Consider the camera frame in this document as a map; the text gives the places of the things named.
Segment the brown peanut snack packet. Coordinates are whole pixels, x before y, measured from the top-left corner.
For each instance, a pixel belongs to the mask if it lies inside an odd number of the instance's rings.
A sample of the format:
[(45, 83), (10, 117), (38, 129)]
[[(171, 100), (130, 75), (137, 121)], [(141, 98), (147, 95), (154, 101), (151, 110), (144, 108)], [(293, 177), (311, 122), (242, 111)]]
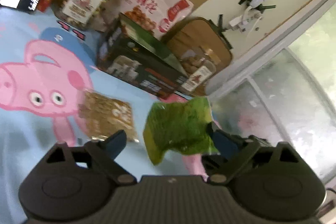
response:
[(77, 104), (79, 118), (84, 121), (85, 134), (89, 138), (105, 140), (123, 130), (128, 141), (138, 142), (129, 103), (84, 90), (79, 94)]

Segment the green snack packet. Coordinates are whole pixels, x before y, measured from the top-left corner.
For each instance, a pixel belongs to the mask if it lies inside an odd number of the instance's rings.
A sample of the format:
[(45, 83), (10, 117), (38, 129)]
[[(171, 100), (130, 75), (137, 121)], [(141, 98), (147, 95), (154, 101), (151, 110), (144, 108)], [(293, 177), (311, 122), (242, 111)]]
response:
[(152, 164), (160, 164), (167, 151), (186, 156), (217, 152), (206, 132), (212, 121), (207, 97), (196, 97), (186, 102), (155, 102), (143, 130), (143, 139)]

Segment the nut jar brown label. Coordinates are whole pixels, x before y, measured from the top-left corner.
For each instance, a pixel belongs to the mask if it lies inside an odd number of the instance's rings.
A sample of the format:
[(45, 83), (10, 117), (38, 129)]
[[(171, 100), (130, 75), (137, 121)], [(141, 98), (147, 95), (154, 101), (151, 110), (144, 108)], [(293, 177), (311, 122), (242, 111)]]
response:
[(187, 81), (179, 90), (192, 97), (206, 95), (206, 83), (217, 70), (214, 62), (200, 47), (185, 51), (179, 61), (187, 73)]

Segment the pig cartoon bedsheet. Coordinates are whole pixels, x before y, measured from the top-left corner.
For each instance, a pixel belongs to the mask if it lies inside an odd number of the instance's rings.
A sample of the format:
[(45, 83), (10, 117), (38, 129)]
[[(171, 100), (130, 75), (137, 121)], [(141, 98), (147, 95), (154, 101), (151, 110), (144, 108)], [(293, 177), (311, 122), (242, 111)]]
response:
[(50, 10), (1, 8), (1, 223), (26, 220), (19, 185), (57, 141), (88, 141), (78, 92), (92, 89), (129, 103), (135, 131), (142, 132), (156, 88), (149, 81), (143, 89), (133, 86), (143, 69), (129, 59), (117, 63), (125, 81), (100, 71), (99, 37), (70, 27)]

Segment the black wool product box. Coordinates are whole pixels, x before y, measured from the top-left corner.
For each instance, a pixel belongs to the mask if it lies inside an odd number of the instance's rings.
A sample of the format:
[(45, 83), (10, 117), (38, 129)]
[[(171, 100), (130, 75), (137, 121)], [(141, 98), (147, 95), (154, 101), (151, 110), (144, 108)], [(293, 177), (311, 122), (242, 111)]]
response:
[(124, 14), (103, 34), (96, 67), (166, 99), (187, 81), (187, 73), (166, 45)]

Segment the brown cushion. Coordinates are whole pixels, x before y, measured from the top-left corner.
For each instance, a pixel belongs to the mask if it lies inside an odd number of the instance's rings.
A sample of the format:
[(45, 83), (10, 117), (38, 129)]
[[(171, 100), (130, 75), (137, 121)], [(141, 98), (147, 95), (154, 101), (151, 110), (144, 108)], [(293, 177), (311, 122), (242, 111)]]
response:
[(204, 96), (209, 80), (232, 61), (230, 46), (217, 26), (205, 18), (177, 23), (162, 41), (187, 73), (187, 81), (178, 91), (188, 96)]

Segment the white power adapter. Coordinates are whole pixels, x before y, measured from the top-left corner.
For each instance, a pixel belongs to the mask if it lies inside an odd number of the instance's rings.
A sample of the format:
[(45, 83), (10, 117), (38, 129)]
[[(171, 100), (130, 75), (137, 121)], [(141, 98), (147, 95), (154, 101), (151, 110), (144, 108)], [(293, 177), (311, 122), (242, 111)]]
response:
[(229, 21), (228, 28), (250, 33), (255, 30), (262, 18), (262, 13), (259, 10), (248, 7), (240, 16)]

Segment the pink snack bag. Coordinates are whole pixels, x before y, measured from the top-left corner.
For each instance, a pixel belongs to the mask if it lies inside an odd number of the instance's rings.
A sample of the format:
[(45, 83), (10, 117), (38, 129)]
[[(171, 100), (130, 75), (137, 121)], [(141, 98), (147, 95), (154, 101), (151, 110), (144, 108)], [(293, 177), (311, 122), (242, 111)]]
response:
[(102, 18), (108, 25), (122, 13), (159, 40), (193, 7), (189, 0), (109, 0)]

